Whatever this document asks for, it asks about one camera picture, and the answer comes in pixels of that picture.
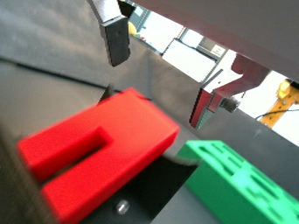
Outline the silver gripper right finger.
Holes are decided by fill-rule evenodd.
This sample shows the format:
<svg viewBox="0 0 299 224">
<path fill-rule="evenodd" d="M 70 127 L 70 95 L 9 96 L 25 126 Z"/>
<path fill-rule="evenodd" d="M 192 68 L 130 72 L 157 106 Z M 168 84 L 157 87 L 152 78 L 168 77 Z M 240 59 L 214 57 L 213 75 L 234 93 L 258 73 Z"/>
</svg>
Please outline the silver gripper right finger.
<svg viewBox="0 0 299 224">
<path fill-rule="evenodd" d="M 240 75 L 238 79 L 208 92 L 205 87 L 222 72 L 222 70 L 218 70 L 200 86 L 189 118 L 189 125 L 194 129 L 202 126 L 210 118 L 210 114 L 216 113 L 217 108 L 224 108 L 226 111 L 233 112 L 237 108 L 237 103 L 232 100 L 232 96 L 256 88 L 269 74 L 266 67 L 240 54 L 236 54 L 230 70 Z"/>
</svg>

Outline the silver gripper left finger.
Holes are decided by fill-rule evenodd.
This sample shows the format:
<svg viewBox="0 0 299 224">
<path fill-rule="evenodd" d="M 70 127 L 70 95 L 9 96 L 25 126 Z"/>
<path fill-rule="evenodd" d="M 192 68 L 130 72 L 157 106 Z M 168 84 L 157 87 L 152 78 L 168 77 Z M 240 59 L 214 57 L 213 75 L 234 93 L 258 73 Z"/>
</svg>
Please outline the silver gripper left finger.
<svg viewBox="0 0 299 224">
<path fill-rule="evenodd" d="M 115 67 L 129 57 L 127 19 L 121 14 L 117 0 L 86 1 L 97 19 L 107 63 Z"/>
</svg>

